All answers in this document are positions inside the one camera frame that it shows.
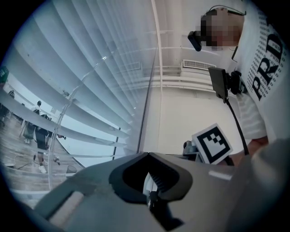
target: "cable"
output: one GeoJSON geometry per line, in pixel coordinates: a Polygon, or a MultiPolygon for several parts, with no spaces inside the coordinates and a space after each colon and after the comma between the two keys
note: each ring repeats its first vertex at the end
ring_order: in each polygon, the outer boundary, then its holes
{"type": "Polygon", "coordinates": [[[236,62],[236,63],[237,63],[237,61],[234,60],[234,57],[235,57],[235,55],[236,55],[237,48],[238,48],[238,46],[236,46],[236,48],[235,48],[235,50],[234,50],[234,53],[232,54],[232,60],[233,60],[234,62],[236,62]]]}
{"type": "Polygon", "coordinates": [[[214,7],[216,7],[216,6],[223,6],[223,7],[230,8],[230,9],[235,10],[236,12],[238,12],[238,13],[240,13],[240,14],[242,14],[242,15],[246,15],[246,14],[247,14],[246,12],[245,12],[245,13],[242,13],[242,12],[240,12],[240,11],[238,11],[238,10],[232,8],[232,7],[228,7],[228,6],[225,6],[225,5],[214,5],[212,8],[214,8],[214,7]]]}
{"type": "Polygon", "coordinates": [[[235,113],[234,113],[234,110],[232,109],[232,106],[231,106],[230,102],[228,101],[228,99],[226,99],[226,104],[227,104],[228,107],[230,108],[230,110],[231,110],[231,112],[232,112],[232,115],[233,115],[234,118],[235,118],[236,125],[237,125],[237,129],[238,129],[238,131],[239,131],[239,133],[240,133],[240,136],[241,136],[241,139],[242,139],[242,143],[243,143],[243,147],[244,147],[245,155],[248,155],[248,154],[249,154],[248,146],[247,146],[247,144],[246,144],[246,141],[245,141],[245,138],[244,138],[243,132],[242,132],[242,130],[241,130],[240,124],[239,124],[239,122],[238,122],[238,120],[237,120],[237,117],[236,117],[236,115],[235,115],[235,113]]]}
{"type": "Polygon", "coordinates": [[[17,156],[22,156],[23,157],[23,156],[26,156],[26,155],[16,155],[16,156],[14,156],[14,164],[13,164],[13,166],[16,165],[16,160],[15,159],[16,159],[17,156]]]}
{"type": "Polygon", "coordinates": [[[27,164],[25,164],[25,165],[21,166],[20,168],[17,168],[17,170],[19,170],[19,169],[21,169],[21,168],[25,167],[26,165],[29,165],[31,162],[32,162],[32,161],[30,161],[29,163],[27,163],[27,164]]]}

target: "white t-shirt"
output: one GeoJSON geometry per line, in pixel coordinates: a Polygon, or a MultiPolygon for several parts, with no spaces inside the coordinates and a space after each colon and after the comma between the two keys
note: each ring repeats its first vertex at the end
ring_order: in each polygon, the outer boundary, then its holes
{"type": "Polygon", "coordinates": [[[289,50],[267,17],[253,3],[235,55],[247,94],[238,94],[242,130],[246,139],[290,137],[289,50]]]}
{"type": "Polygon", "coordinates": [[[40,106],[33,106],[31,107],[31,111],[39,110],[39,115],[41,113],[40,106]]]}

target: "white wall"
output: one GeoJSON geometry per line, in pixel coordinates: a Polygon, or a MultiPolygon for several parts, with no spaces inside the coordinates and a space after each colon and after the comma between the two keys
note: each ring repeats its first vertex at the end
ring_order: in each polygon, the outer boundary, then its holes
{"type": "MultiPolygon", "coordinates": [[[[230,99],[230,102],[236,116],[239,117],[236,101],[230,99]]],[[[158,102],[150,102],[150,109],[158,107],[158,102]]],[[[154,110],[151,110],[148,115],[147,127],[151,130],[145,136],[144,151],[182,154],[183,143],[191,140],[191,135],[214,123],[218,123],[228,138],[233,148],[232,154],[243,150],[232,113],[214,93],[164,87],[159,130],[154,122],[157,116],[158,113],[154,110]]]]}

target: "person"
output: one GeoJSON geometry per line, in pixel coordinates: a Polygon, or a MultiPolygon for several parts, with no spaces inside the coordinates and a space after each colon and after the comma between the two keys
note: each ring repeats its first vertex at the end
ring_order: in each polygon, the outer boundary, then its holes
{"type": "MultiPolygon", "coordinates": [[[[37,105],[31,108],[31,111],[36,112],[37,114],[40,115],[41,113],[40,106],[41,106],[41,101],[38,101],[37,105]]],[[[23,132],[23,136],[25,137],[25,140],[24,140],[25,143],[30,144],[30,140],[32,140],[34,137],[34,130],[35,130],[34,124],[27,122],[26,128],[23,132]]]]}
{"type": "MultiPolygon", "coordinates": [[[[207,46],[238,46],[234,60],[247,93],[237,94],[237,101],[253,155],[269,142],[290,137],[289,50],[252,2],[246,3],[245,15],[231,12],[225,7],[207,12],[201,17],[200,34],[207,46]]],[[[235,165],[243,155],[241,151],[231,156],[235,165]]]]}
{"type": "MultiPolygon", "coordinates": [[[[34,110],[34,113],[37,113],[39,115],[39,110],[34,110]]],[[[27,122],[26,128],[23,132],[23,136],[25,137],[25,143],[30,144],[30,140],[34,137],[34,130],[35,125],[31,122],[27,122]]]]}
{"type": "MultiPolygon", "coordinates": [[[[46,114],[41,115],[42,117],[51,120],[46,114]]],[[[41,127],[36,127],[35,128],[35,137],[36,137],[36,142],[37,142],[37,148],[43,149],[43,150],[48,150],[49,144],[50,144],[50,139],[52,137],[53,133],[51,131],[48,131],[44,128],[41,127]]],[[[43,152],[38,152],[38,160],[39,160],[39,170],[41,173],[47,173],[45,167],[44,167],[44,153],[43,152]]]]}

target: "black strap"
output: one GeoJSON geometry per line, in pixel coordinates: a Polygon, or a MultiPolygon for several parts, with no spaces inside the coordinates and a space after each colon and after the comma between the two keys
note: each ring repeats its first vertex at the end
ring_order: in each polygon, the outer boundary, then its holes
{"type": "Polygon", "coordinates": [[[225,159],[225,162],[227,163],[228,166],[235,166],[233,160],[231,157],[227,156],[225,159]]]}
{"type": "Polygon", "coordinates": [[[226,99],[226,104],[228,105],[228,107],[230,108],[231,112],[232,112],[232,115],[234,116],[235,118],[235,121],[236,121],[236,125],[237,125],[237,129],[240,133],[240,136],[241,136],[241,139],[242,139],[242,143],[243,143],[243,147],[244,147],[244,151],[245,151],[245,155],[248,155],[249,154],[249,150],[248,150],[248,147],[247,147],[247,144],[246,144],[246,141],[245,141],[245,138],[244,138],[244,135],[243,135],[243,132],[241,130],[241,127],[240,127],[240,124],[237,120],[237,117],[234,113],[234,110],[232,109],[232,106],[230,104],[230,102],[228,101],[228,99],[226,99]]]}

